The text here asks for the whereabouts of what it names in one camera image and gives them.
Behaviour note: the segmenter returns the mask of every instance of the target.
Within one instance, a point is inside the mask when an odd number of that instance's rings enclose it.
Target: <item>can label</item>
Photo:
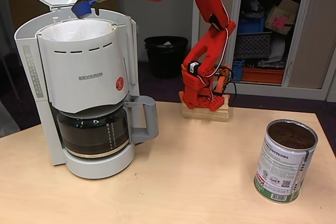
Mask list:
[[[313,151],[286,150],[266,134],[254,179],[255,187],[272,201],[293,201],[299,196]]]

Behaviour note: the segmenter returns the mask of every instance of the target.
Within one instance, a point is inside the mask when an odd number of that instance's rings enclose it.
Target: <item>wooden table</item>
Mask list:
[[[234,109],[221,123],[183,119],[177,103],[157,108],[159,137],[138,145],[133,163],[107,179],[51,166],[40,125],[0,138],[0,223],[335,223],[336,160],[314,114]],[[264,199],[253,184],[266,126],[283,118],[319,136],[289,204]]]

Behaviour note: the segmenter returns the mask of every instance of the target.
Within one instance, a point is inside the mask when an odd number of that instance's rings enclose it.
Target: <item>coffee maker base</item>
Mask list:
[[[69,171],[81,178],[99,179],[113,176],[129,166],[135,155],[135,146],[129,144],[115,155],[96,159],[80,158],[70,154],[66,149],[63,151]]]

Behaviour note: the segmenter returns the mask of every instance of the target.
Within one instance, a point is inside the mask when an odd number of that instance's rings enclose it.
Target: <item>cardboard box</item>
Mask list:
[[[292,0],[282,0],[267,16],[265,27],[287,35],[296,22],[300,5]]]

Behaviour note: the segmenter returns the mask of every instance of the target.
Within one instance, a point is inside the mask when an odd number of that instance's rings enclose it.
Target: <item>barcode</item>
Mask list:
[[[286,201],[287,196],[271,194],[271,199],[275,199],[278,201]]]
[[[290,185],[290,180],[284,180],[284,181],[282,182],[281,187],[289,187],[289,185]]]

